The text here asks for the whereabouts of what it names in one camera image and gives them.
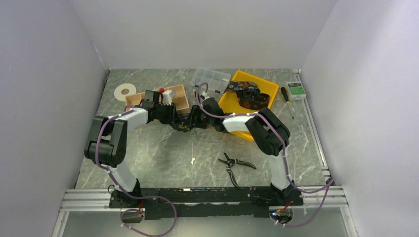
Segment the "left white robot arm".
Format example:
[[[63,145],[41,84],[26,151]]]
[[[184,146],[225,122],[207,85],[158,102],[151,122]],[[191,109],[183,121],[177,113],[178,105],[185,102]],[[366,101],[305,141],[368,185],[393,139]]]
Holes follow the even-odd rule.
[[[109,175],[129,207],[141,203],[142,193],[138,179],[125,162],[127,133],[154,120],[168,125],[179,122],[173,95],[171,90],[147,90],[138,105],[129,104],[120,114],[95,116],[92,120],[84,156]]]

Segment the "wooden compartment box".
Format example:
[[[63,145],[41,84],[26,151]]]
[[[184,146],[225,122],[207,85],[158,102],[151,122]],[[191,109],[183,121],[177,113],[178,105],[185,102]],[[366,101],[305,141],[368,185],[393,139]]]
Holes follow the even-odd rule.
[[[164,91],[170,90],[173,94],[171,96],[172,103],[176,105],[177,113],[179,115],[185,115],[190,112],[190,106],[187,99],[187,95],[183,85],[175,85],[169,87],[163,87]],[[127,95],[125,97],[126,105],[139,105],[140,101],[144,99],[145,92],[137,94]]]

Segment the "blue yellow floral tie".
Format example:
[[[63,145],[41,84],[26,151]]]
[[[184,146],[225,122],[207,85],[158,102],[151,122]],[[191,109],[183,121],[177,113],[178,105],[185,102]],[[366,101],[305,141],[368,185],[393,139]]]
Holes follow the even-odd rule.
[[[177,123],[177,124],[172,124],[171,127],[176,130],[176,131],[181,131],[181,132],[189,132],[191,131],[194,126],[191,125],[190,123],[187,122],[181,122],[181,123]]]

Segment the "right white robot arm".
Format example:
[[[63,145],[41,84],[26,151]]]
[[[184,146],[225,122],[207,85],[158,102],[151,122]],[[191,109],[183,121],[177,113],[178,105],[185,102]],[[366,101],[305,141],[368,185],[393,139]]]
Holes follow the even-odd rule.
[[[248,132],[257,147],[267,156],[271,170],[272,198],[278,205],[284,205],[292,197],[288,189],[292,179],[287,163],[287,146],[291,133],[269,108],[253,113],[225,113],[209,97],[194,105],[187,121],[192,127],[206,128],[212,125],[218,132]]]

